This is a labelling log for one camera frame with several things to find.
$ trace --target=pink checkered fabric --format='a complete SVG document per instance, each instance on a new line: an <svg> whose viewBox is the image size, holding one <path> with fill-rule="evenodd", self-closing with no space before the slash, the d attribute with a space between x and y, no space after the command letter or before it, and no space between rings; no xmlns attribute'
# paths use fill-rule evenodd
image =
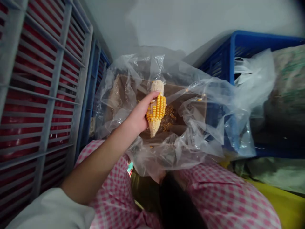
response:
<svg viewBox="0 0 305 229"><path fill-rule="evenodd" d="M104 141L92 141L81 152L82 162ZM91 228L138 228L146 225L161 228L158 218L139 211L127 173L127 161L121 157L97 193L91 206L96 216ZM200 164L180 170L178 175L187 181L186 191L201 213L209 229L281 228L279 218L269 201L250 183L217 164Z"/></svg>
<svg viewBox="0 0 305 229"><path fill-rule="evenodd" d="M80 153L75 166L81 163L103 142L104 140L97 140L88 144ZM159 219L155 214L139 211L136 206L132 197L126 159L127 156L119 159L90 204L96 213L91 229L133 229L145 225L152 229L161 228Z"/></svg>

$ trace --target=white wall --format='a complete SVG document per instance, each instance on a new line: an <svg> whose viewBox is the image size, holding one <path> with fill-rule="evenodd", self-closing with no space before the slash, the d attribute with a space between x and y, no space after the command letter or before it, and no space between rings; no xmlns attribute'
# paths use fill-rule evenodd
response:
<svg viewBox="0 0 305 229"><path fill-rule="evenodd" d="M235 30L305 35L305 19L292 0L81 2L113 59L142 45L156 45L175 50L177 58L198 66Z"/></svg>

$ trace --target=corn cob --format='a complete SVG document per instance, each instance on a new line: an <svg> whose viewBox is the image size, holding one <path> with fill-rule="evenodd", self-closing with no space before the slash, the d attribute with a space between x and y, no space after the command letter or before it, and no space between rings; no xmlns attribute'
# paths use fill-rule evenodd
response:
<svg viewBox="0 0 305 229"><path fill-rule="evenodd" d="M153 99L150 102L150 106L147 109L146 118L148 120L148 126L150 130L150 137L153 138L158 131L161 120L165 114L166 98L164 95L164 84L161 80L153 81L151 91L159 90L160 94L157 99Z"/></svg>

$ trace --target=plastic bag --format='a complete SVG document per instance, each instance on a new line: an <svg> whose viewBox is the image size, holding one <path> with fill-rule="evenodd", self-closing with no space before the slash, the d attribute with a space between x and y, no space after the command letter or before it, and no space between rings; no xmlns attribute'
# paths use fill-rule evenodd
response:
<svg viewBox="0 0 305 229"><path fill-rule="evenodd" d="M277 75L265 106L267 122L283 132L304 135L305 45L273 52Z"/></svg>
<svg viewBox="0 0 305 229"><path fill-rule="evenodd" d="M276 79L273 56L266 49L252 58L235 58L234 74L239 105L251 112L251 118L264 118L264 102L268 99Z"/></svg>
<svg viewBox="0 0 305 229"><path fill-rule="evenodd" d="M193 167L203 161L255 156L249 112L236 88L166 55L125 55L108 68L95 96L97 139L108 136L143 99L153 80L165 82L168 117L154 138L138 136L127 153L141 176Z"/></svg>

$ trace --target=dark hair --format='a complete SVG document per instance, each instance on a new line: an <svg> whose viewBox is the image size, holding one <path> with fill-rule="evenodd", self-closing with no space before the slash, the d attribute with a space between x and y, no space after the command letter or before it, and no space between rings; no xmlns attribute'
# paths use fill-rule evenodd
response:
<svg viewBox="0 0 305 229"><path fill-rule="evenodd" d="M164 177L159 194L164 229L207 228L190 196L183 191L171 173Z"/></svg>

